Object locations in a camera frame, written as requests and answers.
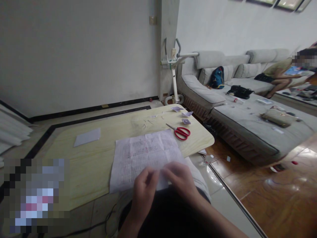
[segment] blue backpack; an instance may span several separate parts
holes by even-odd
[[[216,68],[209,80],[209,86],[215,89],[222,89],[225,86],[225,80],[224,80],[224,68],[222,66],[219,66]]]

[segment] exercise equipment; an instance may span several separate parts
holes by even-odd
[[[165,105],[168,105],[167,101],[172,99],[173,103],[182,104],[184,102],[184,96],[181,95],[181,94],[177,94],[175,68],[177,67],[178,64],[180,64],[183,61],[185,61],[186,58],[188,58],[188,57],[196,57],[196,56],[199,55],[199,53],[194,52],[194,53],[190,53],[190,54],[181,55],[181,44],[179,43],[178,39],[176,38],[176,43],[177,43],[178,48],[179,48],[178,53],[176,54],[176,60],[173,60],[173,58],[171,60],[168,60],[167,50],[166,50],[166,40],[167,40],[167,38],[164,39],[166,60],[162,60],[160,62],[160,64],[161,65],[169,65],[169,68],[172,70],[174,95],[165,98],[164,103],[165,103]]]

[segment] curtain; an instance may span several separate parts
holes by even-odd
[[[28,135],[33,130],[20,121],[14,115],[0,110],[0,154],[30,138]]]

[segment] black cable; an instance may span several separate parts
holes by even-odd
[[[90,231],[90,230],[92,230],[92,229],[94,229],[97,226],[100,226],[102,224],[105,224],[105,226],[107,226],[107,221],[110,219],[110,217],[111,217],[111,215],[113,213],[113,209],[115,208],[116,205],[117,204],[113,205],[111,211],[107,214],[105,221],[102,221],[102,222],[100,222],[100,223],[98,223],[96,225],[93,225],[93,226],[91,226],[89,228],[86,228],[86,229],[82,229],[82,230],[79,230],[79,231],[74,231],[74,232],[72,232],[72,233],[70,233],[68,235],[65,235],[65,236],[57,236],[57,237],[53,237],[53,238],[65,238],[65,237],[68,237],[68,236],[71,236],[71,235],[79,235],[79,234],[82,234],[84,232]]]

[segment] table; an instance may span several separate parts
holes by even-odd
[[[193,116],[188,118],[192,124],[185,126],[181,112],[171,110],[173,106],[183,108],[171,104],[72,127],[59,134],[43,157],[42,164],[51,165],[54,158],[70,160],[69,209],[72,210],[109,192],[116,140],[166,130],[169,128],[166,125],[168,123],[175,127],[183,126],[191,131],[186,141],[177,140],[184,157],[214,143],[213,136]],[[73,147],[77,135],[96,128],[101,129],[99,140]]]
[[[271,100],[282,103],[284,105],[290,106],[299,111],[302,111],[317,117],[317,100],[304,101],[303,98],[301,97],[286,95],[286,94],[283,94],[283,92],[291,93],[291,90],[285,89],[285,90],[277,91],[273,95]]]

